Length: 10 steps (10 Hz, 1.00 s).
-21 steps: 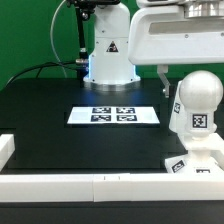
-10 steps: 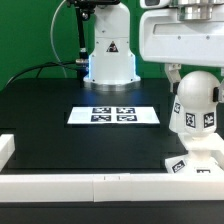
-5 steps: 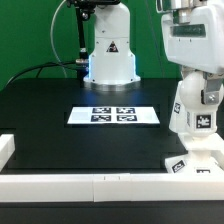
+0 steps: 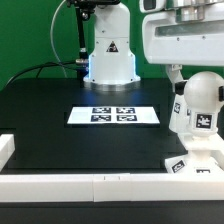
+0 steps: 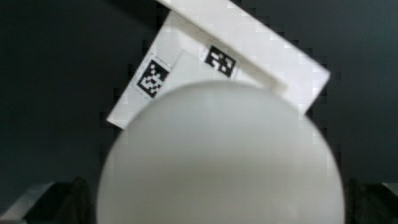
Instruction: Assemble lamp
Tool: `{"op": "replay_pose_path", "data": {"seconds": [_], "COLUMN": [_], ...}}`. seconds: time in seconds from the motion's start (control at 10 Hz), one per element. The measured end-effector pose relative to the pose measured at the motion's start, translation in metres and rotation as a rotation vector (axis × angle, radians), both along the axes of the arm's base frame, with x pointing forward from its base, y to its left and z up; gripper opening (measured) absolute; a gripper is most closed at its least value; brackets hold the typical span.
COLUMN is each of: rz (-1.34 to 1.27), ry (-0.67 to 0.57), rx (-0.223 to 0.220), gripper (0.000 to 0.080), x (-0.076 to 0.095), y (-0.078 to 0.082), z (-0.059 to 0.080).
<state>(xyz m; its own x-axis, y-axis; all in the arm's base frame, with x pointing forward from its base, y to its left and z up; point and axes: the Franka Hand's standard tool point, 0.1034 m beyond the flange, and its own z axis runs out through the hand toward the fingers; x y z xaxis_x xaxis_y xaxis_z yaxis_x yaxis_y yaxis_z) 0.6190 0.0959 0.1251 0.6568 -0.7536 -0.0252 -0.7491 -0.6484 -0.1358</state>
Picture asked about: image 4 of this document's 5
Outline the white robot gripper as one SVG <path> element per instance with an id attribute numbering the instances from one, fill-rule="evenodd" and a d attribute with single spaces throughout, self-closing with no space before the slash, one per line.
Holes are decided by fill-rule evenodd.
<path id="1" fill-rule="evenodd" d="M 139 0 L 139 7 L 144 55 L 171 64 L 174 93 L 183 95 L 187 83 L 181 65 L 224 66 L 224 0 Z"/>

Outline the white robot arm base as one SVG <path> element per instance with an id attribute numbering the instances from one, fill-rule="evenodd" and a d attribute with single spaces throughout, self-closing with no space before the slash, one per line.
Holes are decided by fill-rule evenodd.
<path id="1" fill-rule="evenodd" d="M 100 91 L 123 91 L 140 84 L 136 58 L 130 50 L 130 11 L 123 3 L 97 6 L 94 50 L 89 55 L 84 86 Z"/>

